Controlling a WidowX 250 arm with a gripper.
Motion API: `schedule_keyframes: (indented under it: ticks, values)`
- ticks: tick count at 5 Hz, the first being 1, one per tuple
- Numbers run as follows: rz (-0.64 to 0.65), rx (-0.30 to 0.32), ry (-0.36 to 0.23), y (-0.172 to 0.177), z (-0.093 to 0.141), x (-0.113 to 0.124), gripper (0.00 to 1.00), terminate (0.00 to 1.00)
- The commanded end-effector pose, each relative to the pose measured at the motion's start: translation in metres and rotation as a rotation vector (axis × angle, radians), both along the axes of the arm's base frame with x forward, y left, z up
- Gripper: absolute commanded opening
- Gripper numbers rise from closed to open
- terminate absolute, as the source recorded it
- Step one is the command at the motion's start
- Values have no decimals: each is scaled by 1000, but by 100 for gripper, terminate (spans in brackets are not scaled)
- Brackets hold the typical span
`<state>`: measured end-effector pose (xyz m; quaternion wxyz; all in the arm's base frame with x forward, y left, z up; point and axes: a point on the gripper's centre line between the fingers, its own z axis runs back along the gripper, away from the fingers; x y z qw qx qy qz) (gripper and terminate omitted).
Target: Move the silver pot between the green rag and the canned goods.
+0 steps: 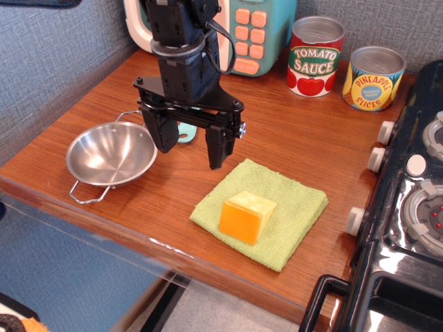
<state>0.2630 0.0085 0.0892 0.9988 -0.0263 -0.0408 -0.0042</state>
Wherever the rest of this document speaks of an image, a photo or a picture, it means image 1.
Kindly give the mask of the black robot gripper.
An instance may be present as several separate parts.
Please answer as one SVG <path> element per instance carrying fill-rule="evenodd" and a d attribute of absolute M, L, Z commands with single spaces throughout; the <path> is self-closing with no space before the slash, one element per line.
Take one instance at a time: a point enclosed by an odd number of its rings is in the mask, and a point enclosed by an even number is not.
<path fill-rule="evenodd" d="M 158 60 L 159 77 L 137 77 L 134 86 L 146 127 L 162 153 L 178 142 L 178 123 L 206 130 L 211 169 L 219 169 L 233 153 L 235 139 L 246 132 L 244 104 L 225 92 L 219 65 L 217 31 L 205 30 L 188 44 L 150 43 Z"/>

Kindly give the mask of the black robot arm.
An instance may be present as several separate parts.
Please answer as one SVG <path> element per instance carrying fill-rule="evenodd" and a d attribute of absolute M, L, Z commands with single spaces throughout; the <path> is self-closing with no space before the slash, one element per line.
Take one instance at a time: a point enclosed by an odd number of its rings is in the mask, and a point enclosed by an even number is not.
<path fill-rule="evenodd" d="M 152 53 L 160 77 L 137 77 L 139 109 L 158 150 L 168 153 L 178 142 L 179 123 L 206 131 L 211 169 L 219 169 L 245 132 L 244 104 L 225 92 L 219 60 L 218 36 L 232 40 L 215 21 L 218 1 L 142 1 L 151 25 Z"/>

